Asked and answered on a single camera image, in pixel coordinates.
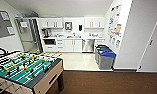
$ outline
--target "tile floor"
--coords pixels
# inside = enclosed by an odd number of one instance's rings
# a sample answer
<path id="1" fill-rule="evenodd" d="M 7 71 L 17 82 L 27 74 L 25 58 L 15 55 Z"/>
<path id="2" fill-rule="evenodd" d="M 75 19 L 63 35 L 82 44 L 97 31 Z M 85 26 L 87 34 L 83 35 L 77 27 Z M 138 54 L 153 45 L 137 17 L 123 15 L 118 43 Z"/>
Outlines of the tile floor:
<path id="1" fill-rule="evenodd" d="M 64 60 L 64 70 L 112 71 L 100 70 L 94 53 L 62 53 L 60 58 Z"/>

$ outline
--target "dishwasher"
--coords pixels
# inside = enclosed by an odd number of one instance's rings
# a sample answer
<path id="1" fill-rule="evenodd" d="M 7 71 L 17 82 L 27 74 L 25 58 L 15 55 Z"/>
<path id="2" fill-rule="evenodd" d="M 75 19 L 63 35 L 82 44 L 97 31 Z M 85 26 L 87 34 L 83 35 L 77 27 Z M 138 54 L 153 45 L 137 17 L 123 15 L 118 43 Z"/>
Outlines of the dishwasher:
<path id="1" fill-rule="evenodd" d="M 82 52 L 94 51 L 94 39 L 83 39 Z"/>

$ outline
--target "blue recycling bin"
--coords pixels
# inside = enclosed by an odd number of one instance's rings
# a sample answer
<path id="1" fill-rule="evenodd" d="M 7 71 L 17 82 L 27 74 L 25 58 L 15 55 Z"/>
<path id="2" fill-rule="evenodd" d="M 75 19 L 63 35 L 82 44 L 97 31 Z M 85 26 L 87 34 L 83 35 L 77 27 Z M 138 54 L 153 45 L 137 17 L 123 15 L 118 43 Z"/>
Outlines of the blue recycling bin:
<path id="1" fill-rule="evenodd" d="M 99 51 L 98 67 L 99 69 L 112 69 L 116 54 L 111 50 Z"/>

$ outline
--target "upper cabinet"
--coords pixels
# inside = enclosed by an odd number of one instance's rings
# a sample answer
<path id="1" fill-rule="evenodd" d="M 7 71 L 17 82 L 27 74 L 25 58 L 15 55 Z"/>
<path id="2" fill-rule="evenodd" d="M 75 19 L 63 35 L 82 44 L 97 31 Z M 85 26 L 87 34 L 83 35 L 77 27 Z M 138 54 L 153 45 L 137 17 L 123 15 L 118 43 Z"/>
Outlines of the upper cabinet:
<path id="1" fill-rule="evenodd" d="M 85 28 L 104 28 L 105 18 L 85 18 Z"/>
<path id="2" fill-rule="evenodd" d="M 44 28 L 63 28 L 62 18 L 41 18 Z"/>

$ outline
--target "microwave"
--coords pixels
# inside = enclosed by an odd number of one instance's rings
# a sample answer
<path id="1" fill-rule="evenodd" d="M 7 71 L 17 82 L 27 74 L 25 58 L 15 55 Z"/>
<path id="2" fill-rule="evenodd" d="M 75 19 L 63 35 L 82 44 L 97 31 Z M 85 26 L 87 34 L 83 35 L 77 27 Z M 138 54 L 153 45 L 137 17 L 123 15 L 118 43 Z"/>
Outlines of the microwave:
<path id="1" fill-rule="evenodd" d="M 56 45 L 55 39 L 44 39 L 45 45 Z"/>

